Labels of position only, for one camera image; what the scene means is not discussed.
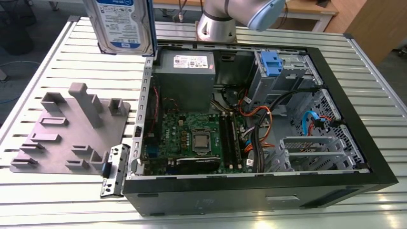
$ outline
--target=red wire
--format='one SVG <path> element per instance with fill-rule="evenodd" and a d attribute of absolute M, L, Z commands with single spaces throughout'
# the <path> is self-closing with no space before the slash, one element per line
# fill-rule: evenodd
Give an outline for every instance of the red wire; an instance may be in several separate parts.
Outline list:
<path fill-rule="evenodd" d="M 309 126 L 308 126 L 308 133 L 307 133 L 307 136 L 311 136 L 312 128 L 313 128 L 313 123 L 311 123 Z"/>
<path fill-rule="evenodd" d="M 157 92 L 156 87 L 152 87 L 152 88 L 153 88 L 154 97 L 156 97 L 156 103 L 154 103 L 156 105 L 154 105 L 154 113 L 153 113 L 152 125 L 150 125 L 149 131 L 148 131 L 148 134 L 146 134 L 145 137 L 148 137 L 150 132 L 152 132 L 152 129 L 153 129 L 153 126 L 154 126 L 154 119 L 157 118 L 157 113 L 159 113 L 159 92 Z"/>
<path fill-rule="evenodd" d="M 331 121 L 332 119 L 324 115 L 319 116 L 320 118 L 324 118 L 325 120 Z"/>

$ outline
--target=hard drive label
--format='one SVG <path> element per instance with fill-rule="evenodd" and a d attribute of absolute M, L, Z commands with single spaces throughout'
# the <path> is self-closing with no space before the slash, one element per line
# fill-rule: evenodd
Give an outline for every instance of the hard drive label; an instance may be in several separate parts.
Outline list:
<path fill-rule="evenodd" d="M 110 44 L 118 48 L 137 48 L 140 39 L 138 26 L 132 20 L 133 0 L 97 0 L 97 6 Z"/>

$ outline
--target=metal hinge bracket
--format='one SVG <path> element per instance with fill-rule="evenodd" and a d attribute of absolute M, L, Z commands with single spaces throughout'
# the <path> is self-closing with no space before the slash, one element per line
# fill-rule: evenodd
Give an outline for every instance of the metal hinge bracket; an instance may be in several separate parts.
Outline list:
<path fill-rule="evenodd" d="M 100 198 L 121 198 L 122 180 L 126 176 L 126 158 L 129 146 L 120 144 L 109 150 L 108 161 L 102 165 L 102 186 Z"/>

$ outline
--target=metal table surface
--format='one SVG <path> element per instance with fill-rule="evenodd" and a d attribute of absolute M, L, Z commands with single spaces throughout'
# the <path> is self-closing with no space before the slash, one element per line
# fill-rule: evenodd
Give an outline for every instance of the metal table surface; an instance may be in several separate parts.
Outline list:
<path fill-rule="evenodd" d="M 156 23 L 159 39 L 193 40 L 195 25 Z M 352 197 L 328 208 L 261 213 L 141 218 L 122 199 L 98 199 L 101 177 L 13 174 L 8 167 L 41 112 L 46 92 L 84 82 L 100 99 L 132 105 L 122 142 L 130 143 L 144 58 L 98 53 L 88 18 L 68 22 L 0 130 L 0 226 L 121 228 L 405 228 L 407 110 L 356 43 L 340 34 L 237 29 L 244 43 L 320 48 L 399 184 Z"/>

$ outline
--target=gray robot arm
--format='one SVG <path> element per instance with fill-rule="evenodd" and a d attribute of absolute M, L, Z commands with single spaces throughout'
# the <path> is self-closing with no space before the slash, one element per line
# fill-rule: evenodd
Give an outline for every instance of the gray robot arm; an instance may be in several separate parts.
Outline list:
<path fill-rule="evenodd" d="M 239 21 L 249 29 L 264 31 L 275 23 L 285 0 L 205 0 L 197 25 L 201 41 L 233 42 Z"/>

